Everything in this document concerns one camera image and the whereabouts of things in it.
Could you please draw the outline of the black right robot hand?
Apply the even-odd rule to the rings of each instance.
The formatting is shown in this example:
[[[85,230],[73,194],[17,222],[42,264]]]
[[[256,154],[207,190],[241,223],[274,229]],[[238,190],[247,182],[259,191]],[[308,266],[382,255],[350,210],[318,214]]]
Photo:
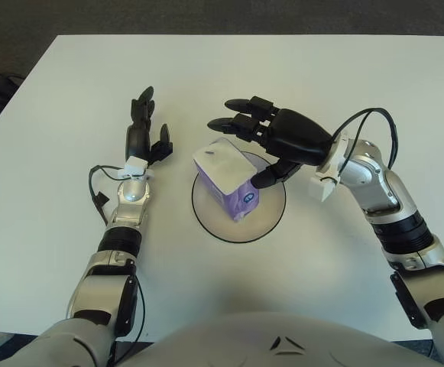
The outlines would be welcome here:
[[[277,162],[251,178],[257,189],[286,181],[303,165],[324,162],[332,146],[332,136],[313,120],[290,109],[279,109],[272,102],[254,96],[230,99],[225,106],[236,115],[218,118],[207,126],[216,132],[258,143]]]

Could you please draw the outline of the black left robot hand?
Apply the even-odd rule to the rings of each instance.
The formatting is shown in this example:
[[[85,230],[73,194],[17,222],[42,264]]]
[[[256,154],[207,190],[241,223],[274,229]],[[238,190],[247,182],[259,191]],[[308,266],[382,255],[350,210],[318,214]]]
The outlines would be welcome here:
[[[167,124],[160,128],[159,140],[153,145],[150,140],[151,117],[155,109],[154,87],[149,86],[141,95],[131,101],[131,124],[127,128],[125,159],[140,158],[151,166],[173,153],[173,142]]]

